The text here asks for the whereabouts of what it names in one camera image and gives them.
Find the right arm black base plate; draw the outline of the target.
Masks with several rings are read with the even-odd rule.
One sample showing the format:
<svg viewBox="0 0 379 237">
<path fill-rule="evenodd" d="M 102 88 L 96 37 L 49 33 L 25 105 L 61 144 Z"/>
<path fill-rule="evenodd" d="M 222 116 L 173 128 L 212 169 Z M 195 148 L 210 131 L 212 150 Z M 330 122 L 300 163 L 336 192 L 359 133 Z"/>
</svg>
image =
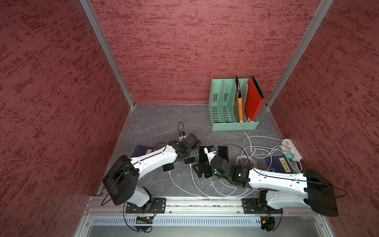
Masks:
<svg viewBox="0 0 379 237">
<path fill-rule="evenodd" d="M 281 214 L 281 209 L 273 209 L 269 207 L 264 200 L 258 198 L 243 198 L 242 207 L 245 214 Z"/>
</svg>

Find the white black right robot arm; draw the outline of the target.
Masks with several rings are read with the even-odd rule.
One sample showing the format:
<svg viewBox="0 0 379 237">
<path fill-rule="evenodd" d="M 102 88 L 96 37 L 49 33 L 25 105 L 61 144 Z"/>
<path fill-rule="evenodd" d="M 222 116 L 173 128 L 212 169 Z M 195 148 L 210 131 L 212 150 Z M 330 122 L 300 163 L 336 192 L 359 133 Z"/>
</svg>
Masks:
<svg viewBox="0 0 379 237">
<path fill-rule="evenodd" d="M 200 178 L 216 177 L 237 189 L 258 189 L 258 204 L 266 209 L 304 207 L 328 217 L 339 215 L 334 185 L 315 170 L 292 174 L 247 169 L 219 156 L 194 170 Z"/>
</svg>

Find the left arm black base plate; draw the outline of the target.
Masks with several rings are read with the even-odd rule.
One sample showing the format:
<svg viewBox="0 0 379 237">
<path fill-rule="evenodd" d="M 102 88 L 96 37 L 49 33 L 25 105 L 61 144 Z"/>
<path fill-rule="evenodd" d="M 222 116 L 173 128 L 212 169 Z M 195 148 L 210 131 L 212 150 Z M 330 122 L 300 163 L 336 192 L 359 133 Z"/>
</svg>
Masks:
<svg viewBox="0 0 379 237">
<path fill-rule="evenodd" d="M 165 213 L 166 198 L 152 198 L 142 207 L 138 207 L 135 204 L 127 203 L 125 205 L 125 213 L 143 213 L 143 214 L 161 214 Z"/>
</svg>

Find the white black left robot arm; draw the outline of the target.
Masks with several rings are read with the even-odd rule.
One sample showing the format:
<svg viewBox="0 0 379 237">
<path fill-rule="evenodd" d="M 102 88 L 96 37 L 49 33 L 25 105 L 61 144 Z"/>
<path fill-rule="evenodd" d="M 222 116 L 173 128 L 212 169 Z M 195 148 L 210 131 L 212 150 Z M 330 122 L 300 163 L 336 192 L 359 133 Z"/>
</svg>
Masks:
<svg viewBox="0 0 379 237">
<path fill-rule="evenodd" d="M 153 197 L 146 188 L 138 187 L 138 181 L 146 174 L 162 167 L 164 172 L 172 171 L 174 163 L 194 163 L 201 142 L 171 141 L 163 148 L 150 154 L 129 158 L 120 156 L 103 178 L 103 185 L 114 205 L 126 202 L 137 207 L 150 208 Z"/>
</svg>

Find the black phone white case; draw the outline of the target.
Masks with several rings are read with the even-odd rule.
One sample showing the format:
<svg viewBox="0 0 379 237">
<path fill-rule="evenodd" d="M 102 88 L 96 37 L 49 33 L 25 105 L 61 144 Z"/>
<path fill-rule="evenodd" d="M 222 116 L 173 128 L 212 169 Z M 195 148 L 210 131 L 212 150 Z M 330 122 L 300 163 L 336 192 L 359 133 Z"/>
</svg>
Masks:
<svg viewBox="0 0 379 237">
<path fill-rule="evenodd" d="M 229 148 L 227 146 L 218 146 L 218 156 L 229 162 Z"/>
</svg>

